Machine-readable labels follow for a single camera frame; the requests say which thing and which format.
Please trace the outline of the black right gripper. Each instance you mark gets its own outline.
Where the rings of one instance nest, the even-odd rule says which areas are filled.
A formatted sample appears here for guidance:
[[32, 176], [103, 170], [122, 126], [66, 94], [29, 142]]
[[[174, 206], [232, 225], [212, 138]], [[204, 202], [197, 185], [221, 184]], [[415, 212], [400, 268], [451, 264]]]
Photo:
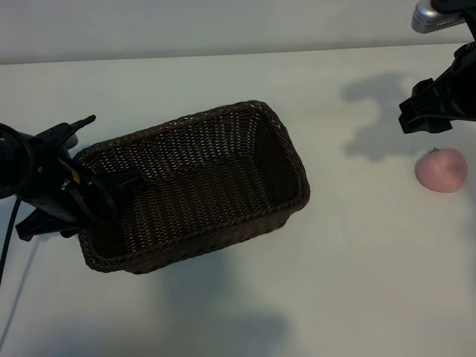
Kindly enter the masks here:
[[475, 121], [475, 43], [458, 48], [437, 79], [418, 82], [399, 108], [404, 133], [445, 132], [453, 120]]

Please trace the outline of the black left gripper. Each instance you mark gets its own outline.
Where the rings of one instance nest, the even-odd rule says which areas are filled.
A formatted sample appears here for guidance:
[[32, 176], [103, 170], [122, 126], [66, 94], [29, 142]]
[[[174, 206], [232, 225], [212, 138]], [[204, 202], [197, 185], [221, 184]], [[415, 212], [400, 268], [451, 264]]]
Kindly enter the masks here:
[[[20, 239], [49, 233], [70, 238], [82, 228], [116, 219], [117, 205], [105, 184], [68, 153], [68, 141], [86, 125], [61, 123], [37, 135], [19, 135], [27, 167], [15, 195], [35, 207], [16, 225]], [[136, 169], [109, 174], [115, 195], [127, 193], [141, 182], [141, 172]]]

